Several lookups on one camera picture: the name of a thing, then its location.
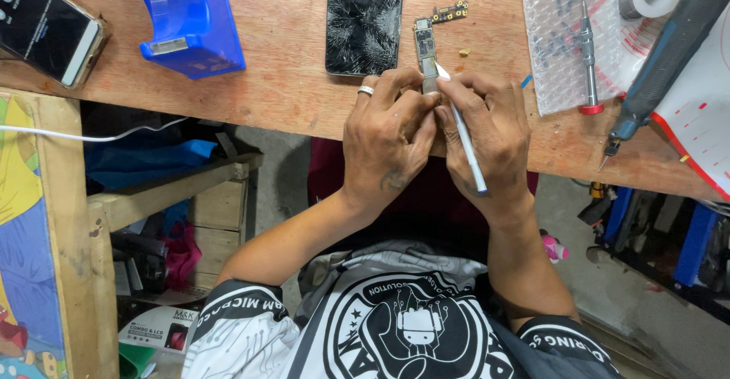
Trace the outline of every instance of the hand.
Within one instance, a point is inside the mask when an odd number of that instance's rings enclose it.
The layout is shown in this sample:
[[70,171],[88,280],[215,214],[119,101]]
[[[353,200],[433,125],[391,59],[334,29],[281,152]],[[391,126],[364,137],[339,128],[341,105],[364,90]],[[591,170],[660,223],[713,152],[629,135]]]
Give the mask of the hand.
[[487,221],[511,216],[514,208],[532,199],[525,174],[530,128],[522,90],[507,79],[481,73],[468,73],[451,81],[439,78],[436,85],[451,98],[469,127],[488,191],[477,192],[451,107],[440,105],[436,114],[443,124],[446,165],[456,188]]
[[411,182],[428,160],[436,135],[433,107],[438,93],[401,89],[420,85],[424,76],[414,68],[397,68],[380,78],[366,76],[372,94],[359,93],[344,124],[344,185],[350,206],[375,220]]

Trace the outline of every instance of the white pen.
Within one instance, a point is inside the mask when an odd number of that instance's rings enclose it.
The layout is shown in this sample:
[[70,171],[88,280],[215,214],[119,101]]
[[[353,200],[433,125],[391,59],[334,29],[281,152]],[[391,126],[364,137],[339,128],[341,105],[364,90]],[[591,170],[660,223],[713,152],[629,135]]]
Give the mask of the white pen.
[[[439,72],[439,76],[451,80],[449,73],[444,70],[438,63],[436,63],[436,70]],[[477,192],[482,193],[487,191],[487,185],[484,183],[484,175],[482,169],[479,168],[479,162],[477,156],[474,155],[474,146],[471,144],[471,137],[469,136],[469,130],[467,130],[467,124],[463,122],[461,112],[456,108],[454,102],[451,102],[451,111],[454,114],[454,121],[456,121],[456,128],[459,130],[459,136],[461,137],[461,144],[463,145],[463,151],[467,154],[467,161],[471,168],[471,173],[474,175],[474,182],[477,184]]]

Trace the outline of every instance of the wooden table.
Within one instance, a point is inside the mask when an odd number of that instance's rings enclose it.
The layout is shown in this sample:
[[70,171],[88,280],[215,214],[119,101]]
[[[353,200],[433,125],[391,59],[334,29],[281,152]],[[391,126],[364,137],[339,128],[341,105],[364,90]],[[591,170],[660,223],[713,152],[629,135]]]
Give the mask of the wooden table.
[[[326,0],[231,0],[248,68],[198,79],[142,59],[152,38],[142,0],[75,0],[114,26],[86,88],[64,90],[19,61],[3,61],[3,85],[39,93],[136,106],[283,132],[341,139],[360,79],[324,69]],[[415,67],[413,19],[458,0],[404,0],[400,67]],[[448,71],[479,70],[521,81],[531,74],[522,0],[469,0],[469,18],[436,25],[439,62]],[[459,50],[471,47],[468,57]],[[618,156],[596,169],[618,114],[585,117],[577,110],[539,117],[532,84],[525,89],[532,145],[528,168],[695,198],[721,200],[658,128],[642,128]],[[433,150],[443,155],[443,148]]]

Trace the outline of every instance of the circuit board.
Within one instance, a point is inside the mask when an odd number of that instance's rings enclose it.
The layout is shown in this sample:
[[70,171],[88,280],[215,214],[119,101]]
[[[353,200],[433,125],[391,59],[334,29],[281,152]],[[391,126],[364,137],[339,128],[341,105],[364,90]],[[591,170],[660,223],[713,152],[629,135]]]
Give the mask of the circuit board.
[[445,7],[440,9],[438,7],[433,8],[433,16],[431,21],[433,24],[438,22],[456,20],[467,16],[467,9],[469,8],[469,1],[456,1],[456,4],[451,7]]
[[424,93],[438,91],[436,78],[439,73],[436,70],[436,44],[433,40],[432,20],[427,17],[416,19],[413,30],[415,32],[415,51],[418,54],[418,67],[425,76],[422,85]]

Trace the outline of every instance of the blue phone holder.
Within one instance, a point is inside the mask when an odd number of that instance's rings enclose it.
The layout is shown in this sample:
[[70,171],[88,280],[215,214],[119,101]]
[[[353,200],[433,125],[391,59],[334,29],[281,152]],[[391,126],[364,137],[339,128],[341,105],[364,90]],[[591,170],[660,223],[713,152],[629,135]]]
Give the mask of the blue phone holder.
[[246,67],[229,0],[144,0],[154,36],[142,57],[196,79]]

